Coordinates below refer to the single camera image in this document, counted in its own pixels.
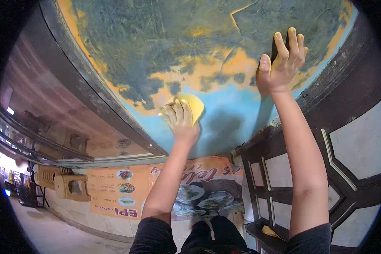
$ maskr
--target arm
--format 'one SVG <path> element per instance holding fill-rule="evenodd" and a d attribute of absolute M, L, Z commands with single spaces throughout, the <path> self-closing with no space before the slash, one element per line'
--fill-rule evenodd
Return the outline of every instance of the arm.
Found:
<path fill-rule="evenodd" d="M 260 60 L 257 86 L 266 90 L 277 108 L 284 131 L 293 182 L 293 202 L 289 237 L 329 222 L 328 183 L 322 154 L 308 123 L 293 98 L 289 83 L 305 62 L 308 48 L 304 36 L 288 30 L 289 51 L 280 33 L 274 40 L 278 55 L 271 65 L 269 57 Z"/>
<path fill-rule="evenodd" d="M 192 112 L 186 100 L 176 100 L 175 111 L 165 106 L 169 117 L 167 121 L 175 138 L 171 154 L 164 164 L 154 186 L 148 194 L 142 210 L 141 219 L 155 217 L 171 224 L 171 211 L 178 194 L 182 172 L 188 159 L 189 151 L 199 136 L 199 124 L 192 125 Z"/>

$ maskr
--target orange banner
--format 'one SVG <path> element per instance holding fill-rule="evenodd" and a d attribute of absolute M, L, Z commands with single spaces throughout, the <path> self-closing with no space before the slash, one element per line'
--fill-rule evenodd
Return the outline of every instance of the orange banner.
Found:
<path fill-rule="evenodd" d="M 141 220 L 145 199 L 163 166 L 159 163 L 87 169 L 91 211 Z M 188 219 L 195 214 L 214 216 L 213 209 L 218 204 L 230 210 L 242 209 L 242 180 L 243 171 L 232 167 L 227 158 L 210 156 L 189 160 L 183 170 L 172 219 Z"/>

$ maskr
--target right hand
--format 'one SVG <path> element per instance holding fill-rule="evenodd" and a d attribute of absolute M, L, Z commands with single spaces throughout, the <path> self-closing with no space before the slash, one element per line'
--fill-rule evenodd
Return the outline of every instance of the right hand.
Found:
<path fill-rule="evenodd" d="M 168 115 L 162 113 L 160 115 L 167 121 L 169 128 L 171 128 L 175 143 L 180 143 L 182 146 L 190 149 L 199 137 L 199 123 L 195 122 L 194 125 L 192 124 L 192 111 L 186 100 L 182 99 L 179 102 L 176 99 L 173 106 L 175 111 L 170 105 L 167 105 L 164 107 L 164 111 Z"/>
<path fill-rule="evenodd" d="M 304 47 L 304 36 L 296 36 L 296 29 L 288 29 L 289 51 L 285 47 L 281 33 L 274 34 L 274 41 L 278 54 L 273 64 L 268 55 L 261 56 L 260 67 L 255 76 L 255 83 L 259 89 L 264 89 L 270 94 L 289 91 L 289 83 L 304 65 L 308 48 Z"/>

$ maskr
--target wall paint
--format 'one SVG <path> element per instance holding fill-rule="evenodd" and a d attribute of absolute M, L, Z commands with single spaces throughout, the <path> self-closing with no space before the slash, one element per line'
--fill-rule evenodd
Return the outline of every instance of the wall paint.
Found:
<path fill-rule="evenodd" d="M 261 98 L 252 82 L 275 31 L 285 35 L 290 24 L 310 48 L 291 83 L 296 98 L 338 52 L 357 16 L 346 0 L 127 1 L 127 10 L 116 3 L 58 0 L 61 18 L 100 79 L 163 149 L 171 150 L 173 136 L 159 106 L 178 91 L 202 99 L 206 109 L 191 157 L 231 151 L 277 118 L 271 99 Z"/>

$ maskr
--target light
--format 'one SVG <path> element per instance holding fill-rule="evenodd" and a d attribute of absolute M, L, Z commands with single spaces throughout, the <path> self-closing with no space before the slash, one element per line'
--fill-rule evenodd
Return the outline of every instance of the light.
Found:
<path fill-rule="evenodd" d="M 7 107 L 7 112 L 9 112 L 11 115 L 14 115 L 14 110 L 10 107 Z"/>

